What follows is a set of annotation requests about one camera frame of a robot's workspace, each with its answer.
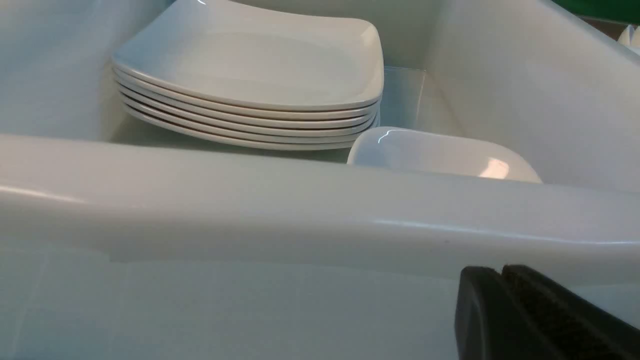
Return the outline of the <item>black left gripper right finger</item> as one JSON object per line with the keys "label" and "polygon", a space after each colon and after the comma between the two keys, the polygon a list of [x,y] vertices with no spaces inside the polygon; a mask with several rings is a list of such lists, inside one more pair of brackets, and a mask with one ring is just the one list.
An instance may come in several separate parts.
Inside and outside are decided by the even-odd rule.
{"label": "black left gripper right finger", "polygon": [[526,265],[505,265],[502,277],[534,325],[566,360],[637,360],[640,332]]}

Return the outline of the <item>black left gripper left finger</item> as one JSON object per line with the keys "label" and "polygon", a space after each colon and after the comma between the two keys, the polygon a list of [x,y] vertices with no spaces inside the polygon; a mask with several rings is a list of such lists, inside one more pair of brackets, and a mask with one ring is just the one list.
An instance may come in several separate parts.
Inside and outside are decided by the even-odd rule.
{"label": "black left gripper left finger", "polygon": [[467,266],[459,278],[454,318],[460,360],[564,360],[537,330],[502,275]]}

